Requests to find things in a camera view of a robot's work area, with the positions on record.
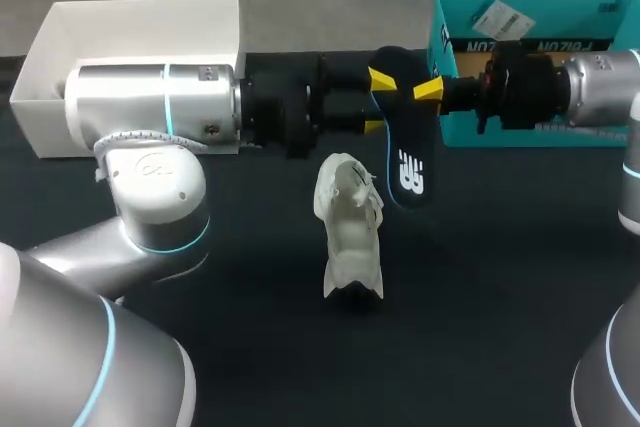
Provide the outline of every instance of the teal box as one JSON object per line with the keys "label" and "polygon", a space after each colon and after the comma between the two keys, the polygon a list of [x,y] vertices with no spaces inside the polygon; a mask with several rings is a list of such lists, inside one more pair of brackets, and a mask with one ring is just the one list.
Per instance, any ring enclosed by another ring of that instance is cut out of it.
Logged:
{"label": "teal box", "polygon": [[[455,55],[490,52],[495,41],[476,30],[478,19],[496,0],[436,0],[427,61],[434,77],[458,77]],[[531,50],[576,52],[640,48],[640,0],[499,0],[535,21],[521,39]],[[489,119],[476,132],[474,112],[440,118],[450,147],[617,147],[626,144],[626,127],[584,133],[550,124],[531,131],[502,130]]]}

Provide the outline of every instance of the black tabletop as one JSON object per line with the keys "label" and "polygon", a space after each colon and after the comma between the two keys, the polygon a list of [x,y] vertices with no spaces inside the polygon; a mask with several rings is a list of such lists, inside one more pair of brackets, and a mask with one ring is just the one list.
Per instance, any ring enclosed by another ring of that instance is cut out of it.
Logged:
{"label": "black tabletop", "polygon": [[[366,54],[329,59],[356,68]],[[249,71],[308,65],[305,54],[247,59]],[[27,248],[113,215],[93,161],[38,160],[3,110],[3,242]],[[617,220],[622,151],[438,145],[433,204],[408,214],[384,192],[385,140],[327,136],[306,161],[277,149],[202,158],[210,262],[127,303],[190,353],[195,426],[572,424],[573,369],[640,278]],[[312,196],[332,152],[379,176],[380,302],[322,297]]]}

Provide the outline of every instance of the screw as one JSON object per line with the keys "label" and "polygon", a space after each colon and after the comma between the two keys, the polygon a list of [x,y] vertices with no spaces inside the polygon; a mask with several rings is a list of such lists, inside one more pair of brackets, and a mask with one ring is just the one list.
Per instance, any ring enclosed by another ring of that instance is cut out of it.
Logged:
{"label": "screw", "polygon": [[204,126],[204,133],[207,135],[218,135],[220,133],[220,127],[216,124],[207,124]]}

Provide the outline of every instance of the white paper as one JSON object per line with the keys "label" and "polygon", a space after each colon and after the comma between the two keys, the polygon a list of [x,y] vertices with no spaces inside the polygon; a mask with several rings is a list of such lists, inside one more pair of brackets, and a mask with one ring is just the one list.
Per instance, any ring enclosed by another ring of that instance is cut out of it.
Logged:
{"label": "white paper", "polygon": [[534,25],[536,22],[532,18],[496,0],[478,19],[473,30],[497,41],[520,40]]}

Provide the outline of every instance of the cable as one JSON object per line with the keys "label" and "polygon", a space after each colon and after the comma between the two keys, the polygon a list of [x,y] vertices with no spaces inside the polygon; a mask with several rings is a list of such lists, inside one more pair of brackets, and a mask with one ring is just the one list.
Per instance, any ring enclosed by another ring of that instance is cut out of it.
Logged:
{"label": "cable", "polygon": [[200,142],[154,130],[131,130],[110,134],[93,144],[93,155],[98,161],[96,182],[108,177],[109,172],[105,165],[105,158],[113,149],[136,149],[159,145],[180,145],[194,154],[203,153],[208,148]]}

